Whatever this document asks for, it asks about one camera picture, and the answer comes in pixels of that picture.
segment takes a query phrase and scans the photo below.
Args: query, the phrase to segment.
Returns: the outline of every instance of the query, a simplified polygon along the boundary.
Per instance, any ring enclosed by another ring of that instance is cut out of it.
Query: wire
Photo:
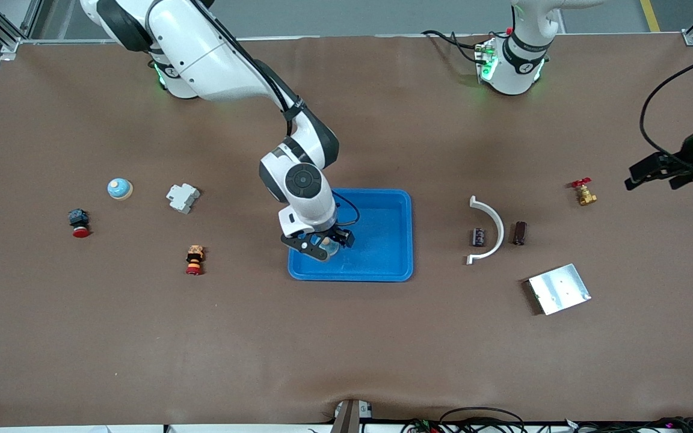
[[[691,71],[693,69],[693,64],[686,66],[684,69],[681,69],[680,71],[676,72],[675,74],[671,75],[666,79],[665,81],[659,83],[659,85],[654,88],[654,90],[651,91],[651,93],[648,95],[646,98],[646,101],[643,103],[643,108],[641,108],[641,118],[638,121],[638,126],[641,129],[641,135],[643,135],[644,140],[651,145],[652,148],[655,148],[656,150],[660,151],[665,156],[670,157],[674,161],[678,162],[681,165],[684,165],[688,170],[693,172],[693,165],[689,164],[688,162],[685,162],[684,160],[680,159],[676,155],[673,155],[672,153],[669,153],[665,149],[662,148],[662,146],[657,145],[654,140],[651,139],[651,137],[648,136],[648,132],[646,132],[646,128],[644,126],[644,120],[646,119],[646,109],[648,108],[649,102],[651,102],[652,98],[658,93],[658,91],[662,90],[663,87],[668,85],[669,82],[671,82],[674,79],[677,79],[677,77],[684,75],[686,72]]]
[[[402,428],[399,430],[399,433],[405,433],[405,429],[408,428],[408,427],[410,427],[411,425],[413,425],[413,424],[415,423],[415,421],[416,421],[416,420],[410,420],[409,422],[407,422],[407,423],[406,423],[404,426],[402,426]]]
[[[353,226],[353,225],[357,224],[357,222],[360,221],[360,209],[358,209],[357,206],[354,205],[354,203],[349,201],[349,199],[347,199],[343,195],[338,194],[338,192],[336,192],[336,191],[332,191],[332,192],[333,192],[333,195],[335,195],[336,197],[339,197],[339,199],[343,200],[348,205],[352,206],[352,209],[354,209],[355,213],[357,214],[357,216],[354,217],[354,220],[347,221],[345,223],[336,222],[336,225],[339,227],[346,227],[346,226]]]
[[[191,0],[192,4],[195,6],[195,8],[200,11],[200,13],[205,17],[208,22],[210,22],[216,30],[221,33],[227,41],[229,41],[229,44],[234,47],[234,50],[239,52],[239,54],[242,55],[242,57],[247,60],[248,63],[250,63],[251,66],[253,66],[254,69],[258,72],[259,75],[261,75],[261,78],[266,81],[266,84],[269,85],[269,88],[272,89],[272,92],[274,93],[275,96],[277,96],[278,101],[280,101],[280,106],[283,109],[283,112],[288,111],[288,103],[285,101],[285,98],[283,97],[283,94],[280,91],[280,87],[277,86],[277,83],[272,80],[272,77],[269,76],[263,69],[261,69],[261,66],[254,60],[252,55],[245,51],[245,47],[242,47],[241,44],[239,44],[239,41],[237,41],[237,38],[234,37],[234,35],[229,32],[228,28],[223,25],[222,22],[220,22],[217,17],[215,17],[213,14],[210,13],[207,8],[200,2],[200,0]],[[292,132],[292,121],[287,120],[286,121],[286,127],[287,127],[287,135],[290,135]]]
[[[443,33],[440,33],[440,32],[438,32],[437,30],[426,30],[425,32],[421,32],[421,34],[422,34],[422,35],[435,35],[435,36],[438,36],[440,39],[443,39],[443,41],[448,42],[448,43],[451,44],[452,46],[459,45],[459,46],[461,46],[462,48],[466,48],[466,49],[475,49],[475,46],[470,46],[470,45],[467,45],[467,44],[457,43],[456,41],[454,41],[454,39],[448,38],[448,36],[443,35]]]
[[[485,65],[486,64],[484,60],[477,60],[476,58],[470,57],[469,55],[467,55],[467,53],[464,52],[464,49],[462,49],[461,44],[459,44],[459,39],[456,39],[456,33],[451,32],[451,38],[454,39],[454,43],[456,44],[456,48],[459,49],[459,52],[462,55],[464,55],[464,58],[467,58],[467,60],[472,61],[473,63],[477,63],[478,65]]]
[[[693,417],[664,417],[645,424],[614,422],[604,427],[593,422],[583,422],[574,429],[574,433],[639,433],[642,429],[658,432],[662,428],[675,428],[682,433],[693,433]]]
[[[512,31],[514,32],[515,31],[515,7],[514,6],[512,6],[510,8],[510,12],[512,12]],[[499,38],[499,39],[509,39],[509,37],[510,37],[510,35],[508,35],[506,32],[499,32],[499,33],[489,32],[488,34],[489,34],[489,36],[493,36],[493,37]]]
[[[510,425],[510,426],[518,427],[518,428],[520,428],[520,431],[522,433],[526,433],[526,423],[525,423],[525,421],[523,421],[523,419],[521,417],[517,416],[513,412],[505,411],[504,409],[500,409],[500,408],[489,408],[488,406],[469,406],[467,408],[451,409],[450,411],[442,414],[442,416],[440,416],[440,419],[437,422],[442,423],[443,419],[445,419],[446,416],[450,416],[450,414],[455,414],[457,412],[464,412],[464,411],[490,411],[490,412],[499,412],[501,414],[507,414],[508,416],[511,416],[514,419],[517,419],[518,423],[516,424],[514,422],[504,422],[504,421],[501,421],[499,419],[495,419],[494,417],[483,417],[483,419],[467,419],[467,420],[464,420],[464,422],[467,422],[468,424],[471,424],[471,422],[479,422],[479,423],[482,423],[484,425],[484,428],[487,426],[486,422],[488,422],[488,424],[491,427],[496,427],[496,428],[498,428],[498,430],[504,431],[499,427],[499,424],[501,423],[501,425]]]

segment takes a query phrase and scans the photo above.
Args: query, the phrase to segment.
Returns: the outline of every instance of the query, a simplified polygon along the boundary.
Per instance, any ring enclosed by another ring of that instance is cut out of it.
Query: red valve handle
[[[574,186],[574,188],[578,188],[586,183],[591,182],[592,180],[589,177],[586,177],[584,179],[580,180],[575,180],[573,183],[571,183],[571,186]]]

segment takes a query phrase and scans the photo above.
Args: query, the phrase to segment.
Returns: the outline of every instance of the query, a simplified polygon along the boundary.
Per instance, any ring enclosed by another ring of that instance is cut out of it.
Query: metal plate
[[[574,264],[529,278],[528,283],[545,315],[552,315],[591,298]]]

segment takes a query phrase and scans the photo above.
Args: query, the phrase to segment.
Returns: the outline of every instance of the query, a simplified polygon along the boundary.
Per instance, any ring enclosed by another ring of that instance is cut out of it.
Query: capacitor
[[[481,228],[476,228],[472,231],[472,246],[473,247],[484,247],[486,246],[486,230]]]
[[[528,230],[528,224],[525,221],[518,221],[515,224],[515,236],[512,243],[515,245],[525,245],[526,244],[526,231]]]

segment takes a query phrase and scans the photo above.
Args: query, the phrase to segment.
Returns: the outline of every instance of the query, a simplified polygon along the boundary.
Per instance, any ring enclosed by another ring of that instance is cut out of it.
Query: small bottle
[[[335,253],[339,252],[339,248],[341,248],[341,245],[339,245],[338,242],[333,241],[330,238],[325,238],[322,240],[322,242],[319,243],[319,247],[325,250],[326,253],[328,253],[328,258],[331,258]]]

